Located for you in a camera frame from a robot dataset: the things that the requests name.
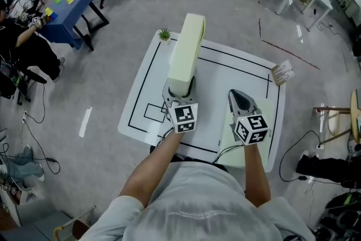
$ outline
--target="small potted plant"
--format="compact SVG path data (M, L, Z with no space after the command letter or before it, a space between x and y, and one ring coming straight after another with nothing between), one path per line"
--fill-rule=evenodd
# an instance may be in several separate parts
M162 28L159 33L158 33L159 39L161 42L163 42L164 44L168 44L170 41L170 32L168 30L168 28Z

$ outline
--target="sneaker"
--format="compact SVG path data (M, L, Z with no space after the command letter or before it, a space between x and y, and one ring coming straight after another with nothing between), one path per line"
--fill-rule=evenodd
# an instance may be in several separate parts
M301 154L301 157L300 157L300 160L303 158L303 156L309 156L310 155L310 152L308 152L308 150L304 150Z
M44 169L43 169L43 165L39 164L39 166L41 167L41 169L43 170L43 175L38 177L38 179L40 180L40 182L44 182L45 181L45 175L44 175Z
M58 74L58 76L56 77L56 79L54 79L53 80L53 82L57 82L58 80L59 80L59 77L61 76L61 74L63 73L63 71L64 71L64 66L61 64L61 65L59 65L59 74Z
M59 58L59 62L60 62L60 65L64 65L64 63L65 63L65 58Z

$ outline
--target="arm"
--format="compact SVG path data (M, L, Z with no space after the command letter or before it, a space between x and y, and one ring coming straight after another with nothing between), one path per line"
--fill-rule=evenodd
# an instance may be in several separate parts
M35 25L32 25L30 28L25 30L21 35L17 37L16 45L15 47L19 47L22 45L25 41L27 41L30 36L37 30L37 27Z
M138 199L144 207L162 179L174 156L183 134L172 131L132 172L119 196L131 196Z
M270 187L257 144L244 146L246 162L246 198L256 207L271 200Z

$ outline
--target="black clothing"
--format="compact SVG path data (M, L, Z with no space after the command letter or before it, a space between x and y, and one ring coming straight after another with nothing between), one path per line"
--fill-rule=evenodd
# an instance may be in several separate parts
M296 172L316 178L329 179L345 188L361 188L361 158L350 161L342 159L318 159L316 156L303 155L298 162Z
M19 70L37 66L52 80L60 73L60 62L43 38L33 34L19 47L16 41L28 26L18 19L9 18L0 23L0 54L6 62L12 63Z

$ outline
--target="wooden stool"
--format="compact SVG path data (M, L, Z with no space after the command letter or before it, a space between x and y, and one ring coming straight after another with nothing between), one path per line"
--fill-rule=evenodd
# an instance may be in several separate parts
M351 128L345 130L344 132L335 135L334 137L327 139L320 144L325 144L327 142L333 141L345 134L352 132L352 135L356 141L356 143L360 143L360 136L357 128L357 118L361 116L361 110L358 107L358 98L357 98L357 91L354 90L351 94L351 102L350 108L332 108L332 107L314 107L316 111L338 111L340 114L346 114L351 116Z

